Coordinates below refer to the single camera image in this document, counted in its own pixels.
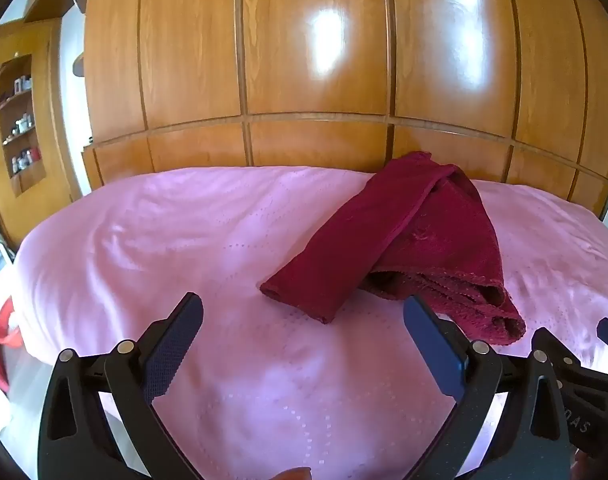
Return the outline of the pink bed cover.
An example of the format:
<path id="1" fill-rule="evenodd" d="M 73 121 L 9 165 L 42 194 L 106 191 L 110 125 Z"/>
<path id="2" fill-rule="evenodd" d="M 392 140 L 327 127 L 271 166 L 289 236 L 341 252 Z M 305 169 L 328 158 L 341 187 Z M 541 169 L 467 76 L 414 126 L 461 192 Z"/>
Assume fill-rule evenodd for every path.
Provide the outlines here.
<path id="1" fill-rule="evenodd" d="M 27 352 L 108 353 L 186 292 L 204 322 L 155 410 L 206 479 L 402 479 L 453 400 L 434 382 L 403 303 L 356 290 L 330 324 L 259 286 L 362 190 L 371 174 L 323 168 L 185 168 L 103 186 L 28 234 L 13 302 Z M 525 185 L 474 181 L 497 233 L 528 356 L 546 327 L 608 374 L 608 229 Z"/>

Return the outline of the wooden shelf cabinet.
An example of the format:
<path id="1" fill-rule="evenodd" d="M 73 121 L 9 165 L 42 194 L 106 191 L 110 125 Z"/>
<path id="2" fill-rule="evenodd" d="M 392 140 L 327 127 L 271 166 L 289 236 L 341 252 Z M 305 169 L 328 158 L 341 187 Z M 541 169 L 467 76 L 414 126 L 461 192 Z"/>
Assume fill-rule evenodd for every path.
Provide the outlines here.
<path id="1" fill-rule="evenodd" d="M 66 141 L 61 21 L 0 25 L 0 228 L 12 247 L 82 197 Z"/>

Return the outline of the dark red garment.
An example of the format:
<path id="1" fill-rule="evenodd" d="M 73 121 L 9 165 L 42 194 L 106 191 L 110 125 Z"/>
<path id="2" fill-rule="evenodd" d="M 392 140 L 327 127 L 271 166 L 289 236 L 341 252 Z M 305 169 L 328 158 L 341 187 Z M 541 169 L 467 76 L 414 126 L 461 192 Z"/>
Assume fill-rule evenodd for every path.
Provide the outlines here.
<path id="1" fill-rule="evenodd" d="M 417 296 L 471 339 L 506 346 L 526 323 L 505 288 L 496 231 L 475 186 L 425 152 L 389 162 L 261 284 L 267 297 L 322 323 L 356 289 Z"/>

